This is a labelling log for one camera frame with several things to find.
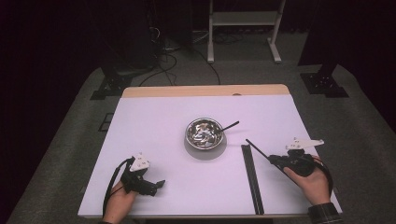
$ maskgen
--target white stand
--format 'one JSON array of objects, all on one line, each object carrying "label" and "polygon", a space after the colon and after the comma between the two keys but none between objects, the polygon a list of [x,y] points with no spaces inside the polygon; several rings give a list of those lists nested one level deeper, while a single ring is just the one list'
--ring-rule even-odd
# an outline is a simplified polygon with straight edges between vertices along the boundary
[{"label": "white stand", "polygon": [[257,12],[214,12],[213,0],[209,6],[209,40],[207,42],[207,61],[215,61],[213,50],[213,26],[227,25],[273,25],[274,30],[271,37],[267,38],[270,50],[274,56],[275,63],[281,63],[279,52],[275,41],[280,21],[282,20],[283,8],[286,0],[281,0],[278,11],[257,11]]}]

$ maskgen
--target white tabletop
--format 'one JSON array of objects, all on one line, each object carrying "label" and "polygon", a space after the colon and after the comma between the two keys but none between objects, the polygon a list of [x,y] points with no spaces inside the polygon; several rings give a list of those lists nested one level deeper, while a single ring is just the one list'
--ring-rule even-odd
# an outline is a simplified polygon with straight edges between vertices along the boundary
[{"label": "white tabletop", "polygon": [[[189,147],[184,140],[187,125],[198,118],[215,119],[223,127],[240,123],[225,132],[221,146],[207,152]],[[115,168],[142,152],[150,161],[145,179],[166,182],[155,197],[139,195],[131,216],[256,216],[241,145],[248,138],[267,155],[286,155],[285,145],[294,137],[310,139],[291,95],[285,93],[122,97],[78,215],[100,217]],[[310,205],[300,189],[252,150],[263,217],[305,215]],[[313,147],[306,152],[317,154]],[[332,202],[341,212],[334,195]]]}]

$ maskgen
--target white mount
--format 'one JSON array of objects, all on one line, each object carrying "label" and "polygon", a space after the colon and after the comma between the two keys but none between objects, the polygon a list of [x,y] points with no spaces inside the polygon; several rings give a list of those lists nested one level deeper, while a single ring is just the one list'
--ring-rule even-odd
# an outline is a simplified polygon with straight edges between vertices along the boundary
[{"label": "white mount", "polygon": [[304,149],[306,147],[315,147],[319,145],[323,145],[323,140],[304,140],[294,138],[294,141],[286,146],[286,149]]},{"label": "white mount", "polygon": [[138,171],[138,170],[143,170],[149,168],[149,162],[146,160],[146,158],[143,156],[141,152],[137,155],[136,158],[134,158],[134,163],[131,166],[130,171]]}]

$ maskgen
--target white shelf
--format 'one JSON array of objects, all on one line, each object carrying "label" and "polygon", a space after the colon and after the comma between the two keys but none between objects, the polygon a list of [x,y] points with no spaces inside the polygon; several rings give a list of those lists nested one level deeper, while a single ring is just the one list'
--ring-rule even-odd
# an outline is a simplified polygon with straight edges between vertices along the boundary
[{"label": "white shelf", "polygon": [[213,12],[213,26],[275,25],[276,11]]}]

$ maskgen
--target hand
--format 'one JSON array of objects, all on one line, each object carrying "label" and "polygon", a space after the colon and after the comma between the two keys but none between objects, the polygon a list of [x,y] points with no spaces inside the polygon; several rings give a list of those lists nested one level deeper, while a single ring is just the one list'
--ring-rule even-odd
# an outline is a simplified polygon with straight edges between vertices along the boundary
[{"label": "hand", "polygon": [[120,223],[131,211],[134,198],[139,194],[132,190],[127,194],[125,189],[121,187],[122,183],[119,181],[111,190],[111,193],[115,193],[108,199],[106,213],[103,217],[105,222]]},{"label": "hand", "polygon": [[312,175],[307,177],[297,175],[289,167],[285,167],[283,171],[303,190],[306,199],[312,205],[330,202],[329,183],[319,168],[315,168]]}]

